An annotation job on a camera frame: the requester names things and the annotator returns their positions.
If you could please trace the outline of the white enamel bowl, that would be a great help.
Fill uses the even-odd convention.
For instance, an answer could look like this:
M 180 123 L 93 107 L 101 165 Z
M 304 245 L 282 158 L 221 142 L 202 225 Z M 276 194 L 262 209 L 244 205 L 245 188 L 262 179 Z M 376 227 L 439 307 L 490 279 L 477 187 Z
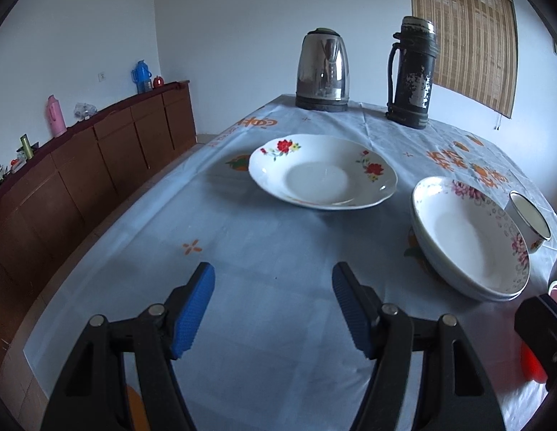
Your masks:
M 514 221 L 526 243 L 528 252 L 533 254 L 551 239 L 551 228 L 544 215 L 526 196 L 517 191 L 508 194 L 505 212 Z

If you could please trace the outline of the large pink-floral white plate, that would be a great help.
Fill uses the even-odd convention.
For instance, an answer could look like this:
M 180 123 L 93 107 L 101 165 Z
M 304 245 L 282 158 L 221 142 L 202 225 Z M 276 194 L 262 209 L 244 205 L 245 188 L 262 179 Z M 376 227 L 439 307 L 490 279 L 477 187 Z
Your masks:
M 410 199 L 412 228 L 422 250 L 489 294 L 523 292 L 530 258 L 507 212 L 479 189 L 459 180 L 420 180 Z

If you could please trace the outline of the red-flower white plate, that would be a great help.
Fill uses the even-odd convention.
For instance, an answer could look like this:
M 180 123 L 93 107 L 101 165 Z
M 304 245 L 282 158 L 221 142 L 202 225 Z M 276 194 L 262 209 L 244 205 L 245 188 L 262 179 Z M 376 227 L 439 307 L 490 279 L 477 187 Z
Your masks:
M 395 193 L 399 182 L 381 155 L 324 134 L 272 139 L 250 155 L 248 172 L 277 199 L 327 211 L 376 206 Z

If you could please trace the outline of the blue patterned ceramic plate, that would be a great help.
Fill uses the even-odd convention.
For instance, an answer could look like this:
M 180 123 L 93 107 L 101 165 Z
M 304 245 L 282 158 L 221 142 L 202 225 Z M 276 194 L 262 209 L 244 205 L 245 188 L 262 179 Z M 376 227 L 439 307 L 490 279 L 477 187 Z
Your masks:
M 428 264 L 446 283 L 462 293 L 463 295 L 480 302 L 510 302 L 517 299 L 521 292 L 517 294 L 489 294 L 485 288 L 474 286 L 470 282 L 465 281 L 462 276 L 457 275 L 451 269 L 443 265 L 439 259 L 436 259 L 432 253 L 422 250 L 422 253 Z

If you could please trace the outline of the white persimmon print tablecloth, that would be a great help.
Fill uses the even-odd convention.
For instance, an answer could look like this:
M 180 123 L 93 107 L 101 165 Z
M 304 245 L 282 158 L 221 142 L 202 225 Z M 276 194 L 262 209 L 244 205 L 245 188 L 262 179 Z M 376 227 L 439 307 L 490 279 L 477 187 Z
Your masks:
M 244 170 L 267 141 L 328 134 L 381 154 L 395 194 L 358 211 L 284 203 Z M 376 106 L 327 114 L 280 96 L 192 154 L 143 195 L 98 240 L 47 305 L 24 348 L 50 393 L 87 320 L 131 318 L 214 266 L 214 293 L 190 351 L 174 365 L 202 430 L 346 430 L 372 365 L 351 339 L 331 272 L 347 262 L 358 279 L 406 313 L 459 317 L 496 390 L 507 429 L 518 430 L 546 396 L 522 375 L 514 332 L 517 302 L 475 302 L 427 268 L 411 231 L 410 194 L 428 176 L 476 186 L 497 203 L 524 193 L 552 238 L 533 257 L 527 296 L 543 292 L 557 253 L 557 215 L 508 154 L 443 122 L 409 129 Z

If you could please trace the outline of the brown wooden sideboard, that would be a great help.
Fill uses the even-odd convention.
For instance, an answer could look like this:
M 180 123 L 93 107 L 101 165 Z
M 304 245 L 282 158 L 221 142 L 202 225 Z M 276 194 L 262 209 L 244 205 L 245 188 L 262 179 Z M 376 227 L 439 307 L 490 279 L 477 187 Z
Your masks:
M 120 203 L 196 143 L 190 84 L 77 122 L 0 185 L 0 369 L 29 307 Z

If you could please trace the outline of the clutter on sideboard end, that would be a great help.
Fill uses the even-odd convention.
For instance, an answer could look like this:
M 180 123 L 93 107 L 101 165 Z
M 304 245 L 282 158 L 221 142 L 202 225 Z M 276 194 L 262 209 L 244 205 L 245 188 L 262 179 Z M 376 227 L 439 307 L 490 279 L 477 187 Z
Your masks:
M 6 178 L 13 172 L 17 172 L 22 166 L 26 164 L 26 159 L 12 159 L 8 166 L 0 166 L 0 185 Z

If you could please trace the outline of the green gold canister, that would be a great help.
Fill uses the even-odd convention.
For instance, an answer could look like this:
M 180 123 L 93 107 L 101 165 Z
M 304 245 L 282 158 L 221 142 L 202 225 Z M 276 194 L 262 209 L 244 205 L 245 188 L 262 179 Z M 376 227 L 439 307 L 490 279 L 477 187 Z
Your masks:
M 23 136 L 20 137 L 20 141 L 26 159 L 32 159 L 34 156 L 34 152 L 29 142 L 28 136 L 26 134 L 23 134 Z

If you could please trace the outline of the pink thermos bottle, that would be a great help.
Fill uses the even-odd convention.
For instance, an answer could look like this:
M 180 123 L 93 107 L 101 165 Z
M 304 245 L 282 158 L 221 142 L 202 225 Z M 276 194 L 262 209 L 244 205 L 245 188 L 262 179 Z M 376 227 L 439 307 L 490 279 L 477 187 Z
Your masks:
M 47 98 L 46 114 L 47 122 L 50 125 L 50 132 L 53 137 L 59 137 L 66 133 L 67 126 L 65 124 L 60 103 L 53 94 Z

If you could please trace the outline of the crumpled plastic bag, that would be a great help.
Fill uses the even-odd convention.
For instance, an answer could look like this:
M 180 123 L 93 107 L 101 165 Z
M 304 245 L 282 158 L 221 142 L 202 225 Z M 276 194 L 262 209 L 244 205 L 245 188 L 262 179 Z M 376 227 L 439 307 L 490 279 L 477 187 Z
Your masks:
M 85 121 L 98 113 L 97 108 L 88 103 L 78 102 L 74 108 L 74 117 L 78 121 Z

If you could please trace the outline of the black thermos flask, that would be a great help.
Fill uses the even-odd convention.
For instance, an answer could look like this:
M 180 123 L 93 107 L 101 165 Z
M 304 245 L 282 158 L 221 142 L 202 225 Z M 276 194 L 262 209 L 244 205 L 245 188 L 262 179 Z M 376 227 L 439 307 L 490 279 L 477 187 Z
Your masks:
M 388 56 L 386 116 L 403 126 L 425 129 L 439 52 L 436 29 L 430 20 L 405 16 L 393 38 L 396 42 Z

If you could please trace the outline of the bamboo window blind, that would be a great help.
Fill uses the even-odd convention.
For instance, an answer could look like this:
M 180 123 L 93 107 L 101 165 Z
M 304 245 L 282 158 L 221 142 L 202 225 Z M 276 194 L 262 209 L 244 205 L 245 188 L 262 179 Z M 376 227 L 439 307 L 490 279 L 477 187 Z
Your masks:
M 514 109 L 518 37 L 514 0 L 411 0 L 434 25 L 433 82 L 509 118 Z

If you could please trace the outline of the small red object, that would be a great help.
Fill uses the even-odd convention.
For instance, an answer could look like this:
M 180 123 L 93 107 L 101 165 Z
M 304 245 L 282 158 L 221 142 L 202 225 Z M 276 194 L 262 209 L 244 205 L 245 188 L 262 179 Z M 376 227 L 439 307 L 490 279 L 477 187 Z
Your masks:
M 158 89 L 165 84 L 164 78 L 162 76 L 156 76 L 153 80 L 153 88 Z

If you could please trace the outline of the blue thermos bottle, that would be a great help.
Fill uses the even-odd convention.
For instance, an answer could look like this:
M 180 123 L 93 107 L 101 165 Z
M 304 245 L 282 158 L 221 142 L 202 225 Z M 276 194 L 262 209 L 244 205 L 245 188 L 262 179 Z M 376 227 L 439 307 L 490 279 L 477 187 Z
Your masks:
M 151 92 L 153 89 L 152 73 L 143 59 L 139 60 L 132 69 L 132 82 L 135 83 L 139 94 Z

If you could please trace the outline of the stainless steel electric kettle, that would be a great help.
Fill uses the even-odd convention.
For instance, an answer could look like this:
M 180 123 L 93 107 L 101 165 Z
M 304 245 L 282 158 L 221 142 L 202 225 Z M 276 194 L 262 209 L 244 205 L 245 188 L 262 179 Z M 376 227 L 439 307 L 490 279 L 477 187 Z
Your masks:
M 350 98 L 349 62 L 341 35 L 318 27 L 304 37 L 295 104 L 306 110 L 344 112 Z

